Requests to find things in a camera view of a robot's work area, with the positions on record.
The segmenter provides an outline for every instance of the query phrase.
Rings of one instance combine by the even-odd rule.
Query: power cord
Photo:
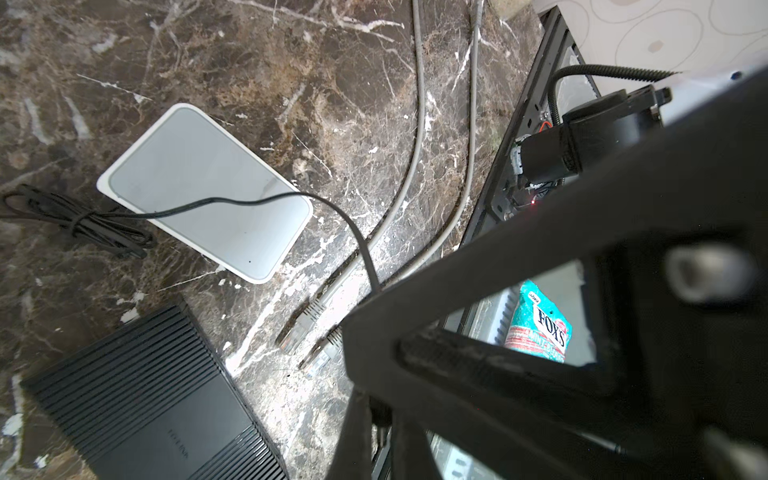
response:
[[[362,235],[357,225],[355,225],[354,220],[349,218],[349,215],[332,201],[307,192],[286,192],[260,200],[233,200],[225,197],[208,197],[168,210],[150,214],[132,214],[115,211],[96,212],[82,202],[65,195],[44,192],[38,188],[23,184],[19,185],[17,190],[2,196],[5,207],[13,214],[0,215],[0,218],[6,220],[38,220],[54,223],[67,230],[75,239],[92,243],[119,257],[133,256],[144,258],[147,256],[145,249],[152,248],[157,244],[154,235],[147,230],[133,227],[117,219],[149,220],[165,218],[210,204],[255,207],[288,197],[308,197],[317,200],[333,208],[344,219],[349,228],[352,229],[355,240],[357,240],[360,255],[371,283],[371,291],[374,293],[381,292],[381,283],[379,282],[379,276],[376,274],[376,268],[373,266],[366,238]],[[12,199],[20,201],[22,203],[21,207],[11,205],[9,201]]]
[[[422,45],[422,21],[420,19],[420,6],[419,0],[411,0],[412,16],[413,16],[413,47],[416,58],[416,104],[418,106],[418,121],[416,124],[416,142],[413,148],[413,155],[411,157],[411,164],[408,167],[408,173],[405,180],[402,182],[400,192],[397,194],[397,198],[389,208],[389,212],[384,216],[382,223],[378,230],[373,234],[373,237],[368,242],[368,248],[372,249],[389,229],[389,225],[395,220],[395,217],[399,214],[400,207],[406,200],[406,194],[411,186],[413,177],[416,174],[417,167],[419,165],[419,159],[422,155],[422,144],[424,143],[425,134],[425,122],[426,122],[426,86],[425,86],[425,74],[424,74],[424,59],[423,59],[423,45]],[[280,341],[280,349],[285,353],[291,353],[296,347],[304,341],[306,336],[315,327],[317,320],[326,311],[326,308],[331,302],[331,299],[339,291],[344,282],[349,279],[354,273],[355,269],[360,265],[360,258],[355,256],[354,259],[349,262],[342,272],[333,279],[328,288],[318,294],[304,310],[301,311],[296,318],[296,322],[288,332],[288,334]],[[339,333],[339,349],[341,344],[341,335]]]
[[[413,19],[414,19],[414,31],[419,24],[419,3],[418,0],[413,0]],[[482,11],[483,0],[475,0],[475,18],[474,25],[472,26],[472,61],[470,64],[470,80],[469,80],[469,153],[467,157],[467,174],[464,177],[464,187],[462,195],[458,201],[458,207],[454,212],[451,219],[445,225],[445,228],[434,242],[424,250],[418,257],[411,260],[410,263],[402,269],[399,273],[392,276],[389,282],[396,283],[400,280],[411,275],[413,272],[424,264],[436,251],[442,246],[448,235],[451,234],[453,229],[458,224],[461,218],[464,208],[469,201],[469,191],[472,188],[472,175],[475,169],[475,138],[477,134],[477,85],[478,85],[478,47],[480,44],[480,24],[482,23]],[[420,35],[417,37],[417,51],[421,48]],[[286,336],[281,348],[286,349],[289,346],[291,349],[295,348],[296,344],[306,336],[315,325],[315,322],[319,316],[325,310],[325,306],[321,305],[318,300],[311,302],[304,311],[301,312],[296,319],[296,325]],[[313,348],[310,354],[301,362],[301,370],[309,377],[316,376],[322,367],[328,363],[331,359],[335,358],[343,347],[342,342],[342,328],[343,321],[336,325],[326,336],[322,339],[318,345]]]

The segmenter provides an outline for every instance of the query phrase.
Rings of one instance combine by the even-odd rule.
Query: mounting screw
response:
[[[732,303],[744,299],[757,278],[748,252],[728,243],[671,248],[664,258],[667,282],[688,303]]]

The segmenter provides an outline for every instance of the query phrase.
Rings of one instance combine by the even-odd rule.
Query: black ventilation grille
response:
[[[225,378],[253,424],[189,478],[287,478],[186,306],[135,320],[24,387],[93,465],[216,377]]]

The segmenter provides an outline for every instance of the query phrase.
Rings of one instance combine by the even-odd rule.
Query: connector plug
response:
[[[341,325],[339,325],[304,359],[301,363],[301,371],[310,378],[317,376],[326,363],[339,355],[341,349]]]
[[[325,311],[326,307],[320,302],[320,299],[312,300],[296,319],[296,325],[280,343],[280,349],[285,353],[291,353],[295,350],[306,338],[306,334],[315,327],[315,323]]]

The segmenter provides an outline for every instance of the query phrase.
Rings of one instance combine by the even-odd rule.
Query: teal candy package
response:
[[[557,306],[535,283],[523,282],[504,346],[563,363],[570,340],[571,324]]]

